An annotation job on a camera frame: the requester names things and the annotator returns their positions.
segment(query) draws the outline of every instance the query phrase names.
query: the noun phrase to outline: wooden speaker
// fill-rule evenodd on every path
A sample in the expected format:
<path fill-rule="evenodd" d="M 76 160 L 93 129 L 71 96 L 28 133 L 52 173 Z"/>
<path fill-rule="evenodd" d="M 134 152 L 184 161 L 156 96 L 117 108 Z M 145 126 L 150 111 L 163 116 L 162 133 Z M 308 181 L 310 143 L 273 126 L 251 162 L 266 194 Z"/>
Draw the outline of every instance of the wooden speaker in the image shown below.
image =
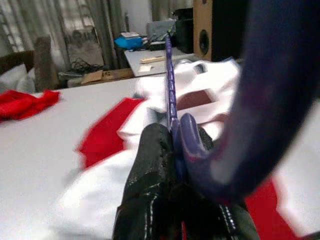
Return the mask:
<path fill-rule="evenodd" d="M 248 0 L 193 0 L 193 51 L 208 61 L 239 58 Z"/>

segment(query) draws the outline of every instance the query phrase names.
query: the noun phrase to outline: desk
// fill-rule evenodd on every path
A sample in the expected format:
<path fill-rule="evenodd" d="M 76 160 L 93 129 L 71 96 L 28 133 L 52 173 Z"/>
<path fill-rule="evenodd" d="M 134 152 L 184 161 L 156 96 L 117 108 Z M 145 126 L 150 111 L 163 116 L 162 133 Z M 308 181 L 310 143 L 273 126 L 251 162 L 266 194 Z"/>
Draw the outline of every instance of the desk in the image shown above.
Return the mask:
<path fill-rule="evenodd" d="M 166 72 L 165 62 L 164 61 L 157 61 L 147 64 L 141 64 L 140 60 L 144 58 L 152 58 L 158 56 L 165 56 L 165 50 L 158 50 L 158 51 L 129 51 L 126 50 L 124 55 L 133 71 L 135 77 L 142 77 L 147 75 L 155 75 L 155 74 L 163 74 Z M 190 59 L 192 61 L 196 61 L 198 58 L 194 56 L 193 53 L 186 54 L 176 47 L 172 48 L 172 60 L 179 60 L 179 59 Z M 140 72 L 141 65 L 150 65 L 152 69 L 150 71 Z"/>
<path fill-rule="evenodd" d="M 133 95 L 137 80 L 63 89 L 55 106 L 22 121 L 0 123 L 1 240 L 55 239 L 43 238 L 49 232 L 49 209 L 80 171 L 79 141 L 97 119 Z M 303 227 L 302 235 L 320 226 L 319 123 L 320 102 L 315 102 L 274 173 L 288 191 L 293 223 Z"/>

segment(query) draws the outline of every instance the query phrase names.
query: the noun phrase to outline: blue object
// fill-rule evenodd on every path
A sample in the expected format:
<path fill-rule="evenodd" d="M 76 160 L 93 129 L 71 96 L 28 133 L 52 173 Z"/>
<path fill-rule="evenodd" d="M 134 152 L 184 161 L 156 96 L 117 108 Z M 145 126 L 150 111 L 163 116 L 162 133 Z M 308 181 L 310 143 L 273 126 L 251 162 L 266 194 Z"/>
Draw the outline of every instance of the blue object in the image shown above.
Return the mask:
<path fill-rule="evenodd" d="M 319 13 L 320 2 L 314 0 L 251 2 L 240 82 L 211 151 L 203 147 L 190 114 L 178 120 L 172 46 L 166 38 L 167 119 L 177 174 L 188 174 L 212 201 L 231 203 L 250 194 L 302 125 L 320 78 Z"/>
<path fill-rule="evenodd" d="M 141 37 L 125 38 L 120 36 L 114 42 L 118 47 L 128 50 L 140 48 L 143 45 Z"/>

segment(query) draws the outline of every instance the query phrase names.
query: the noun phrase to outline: white pillow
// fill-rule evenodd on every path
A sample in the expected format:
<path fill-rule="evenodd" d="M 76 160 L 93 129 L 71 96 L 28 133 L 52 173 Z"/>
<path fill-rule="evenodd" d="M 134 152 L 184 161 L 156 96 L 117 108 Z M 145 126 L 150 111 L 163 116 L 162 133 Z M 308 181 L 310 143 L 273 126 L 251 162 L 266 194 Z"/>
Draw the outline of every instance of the white pillow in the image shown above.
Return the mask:
<path fill-rule="evenodd" d="M 0 94 L 6 90 L 15 90 L 20 79 L 27 75 L 24 64 L 15 66 L 0 76 Z"/>
<path fill-rule="evenodd" d="M 36 92 L 35 86 L 35 68 L 32 68 L 27 75 L 22 77 L 17 85 L 16 90 L 18 92 L 33 94 Z"/>

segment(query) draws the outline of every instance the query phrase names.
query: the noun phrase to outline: red cloth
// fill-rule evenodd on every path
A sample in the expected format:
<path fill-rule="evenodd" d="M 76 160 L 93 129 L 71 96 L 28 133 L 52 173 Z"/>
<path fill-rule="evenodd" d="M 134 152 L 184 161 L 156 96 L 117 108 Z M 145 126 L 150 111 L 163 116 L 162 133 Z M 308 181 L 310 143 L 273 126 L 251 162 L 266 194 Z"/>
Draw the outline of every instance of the red cloth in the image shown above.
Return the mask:
<path fill-rule="evenodd" d="M 14 90 L 0 95 L 0 122 L 2 120 L 21 120 L 42 112 L 59 100 L 58 91 L 45 90 L 39 98 Z"/>
<path fill-rule="evenodd" d="M 261 240 L 299 239 L 276 210 L 278 198 L 272 180 L 260 186 L 245 203 Z"/>
<path fill-rule="evenodd" d="M 144 99 L 125 98 L 91 127 L 78 151 L 84 155 L 84 169 L 124 149 L 118 129 Z"/>

